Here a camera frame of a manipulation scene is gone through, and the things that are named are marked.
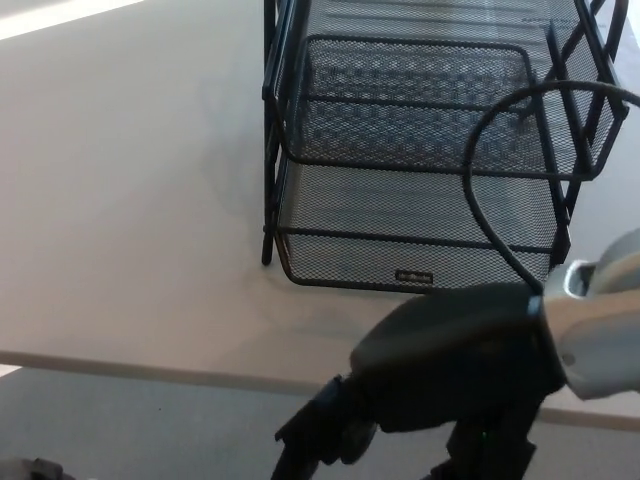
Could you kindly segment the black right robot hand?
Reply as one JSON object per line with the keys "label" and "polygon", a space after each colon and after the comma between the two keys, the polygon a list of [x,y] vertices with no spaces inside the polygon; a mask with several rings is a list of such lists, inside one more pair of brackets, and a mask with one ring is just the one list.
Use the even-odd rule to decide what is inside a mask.
{"label": "black right robot hand", "polygon": [[543,401],[566,383],[542,298],[516,283],[412,298],[352,350],[277,432],[276,479],[309,479],[320,465],[356,463],[377,432],[453,427],[433,479],[521,479]]}

